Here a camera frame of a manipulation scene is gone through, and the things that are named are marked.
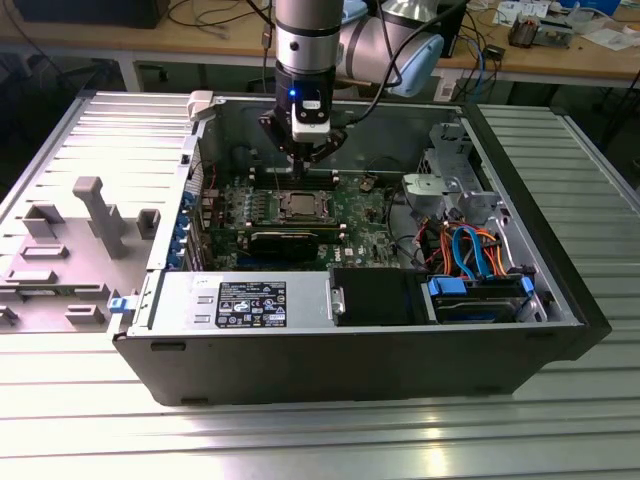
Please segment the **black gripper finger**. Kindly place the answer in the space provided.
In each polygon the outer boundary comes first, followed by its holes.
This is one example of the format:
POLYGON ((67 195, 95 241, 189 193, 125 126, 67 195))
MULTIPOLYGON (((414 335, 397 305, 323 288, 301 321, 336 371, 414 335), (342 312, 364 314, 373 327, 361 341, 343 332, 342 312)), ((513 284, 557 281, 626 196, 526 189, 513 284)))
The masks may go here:
POLYGON ((276 149, 289 159, 291 175, 300 179, 304 174, 303 145, 293 139, 288 124, 282 123, 274 111, 264 112, 258 123, 276 149))
POLYGON ((322 139, 301 143, 301 176, 304 177, 311 166, 337 152, 345 143, 348 135, 345 129, 331 130, 322 139))

